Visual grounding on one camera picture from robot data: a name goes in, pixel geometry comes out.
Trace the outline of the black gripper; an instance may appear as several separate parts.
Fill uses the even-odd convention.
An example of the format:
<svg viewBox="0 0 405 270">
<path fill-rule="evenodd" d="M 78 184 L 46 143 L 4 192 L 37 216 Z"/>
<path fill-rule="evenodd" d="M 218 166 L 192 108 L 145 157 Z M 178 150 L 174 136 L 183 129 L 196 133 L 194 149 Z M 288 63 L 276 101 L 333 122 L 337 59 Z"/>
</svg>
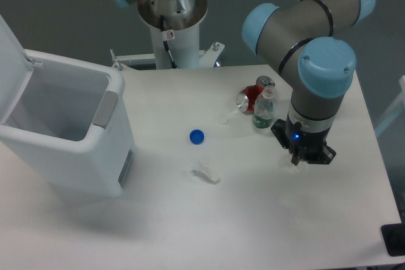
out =
<svg viewBox="0 0 405 270">
<path fill-rule="evenodd" d="M 271 131 L 279 144 L 292 156 L 291 163 L 297 166 L 300 162 L 309 164 L 330 164 L 336 152 L 327 145 L 330 127 L 311 132 L 303 120 L 293 122 L 290 115 L 286 120 L 276 120 Z"/>
</svg>

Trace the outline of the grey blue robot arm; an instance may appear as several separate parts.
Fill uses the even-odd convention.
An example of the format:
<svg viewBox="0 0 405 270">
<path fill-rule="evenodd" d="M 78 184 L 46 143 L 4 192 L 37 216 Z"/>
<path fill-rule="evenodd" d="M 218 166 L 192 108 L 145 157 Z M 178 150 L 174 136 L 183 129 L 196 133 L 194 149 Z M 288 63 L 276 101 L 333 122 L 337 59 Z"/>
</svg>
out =
<svg viewBox="0 0 405 270">
<path fill-rule="evenodd" d="M 149 26 L 156 66 L 199 67 L 198 30 L 207 0 L 115 0 L 136 4 Z M 349 28 L 374 9 L 376 0 L 299 0 L 289 9 L 271 3 L 254 8 L 242 26 L 242 38 L 292 87 L 287 117 L 272 132 L 289 151 L 292 163 L 329 164 L 335 151 L 327 135 L 343 97 L 351 86 L 356 55 L 336 32 Z"/>
</svg>

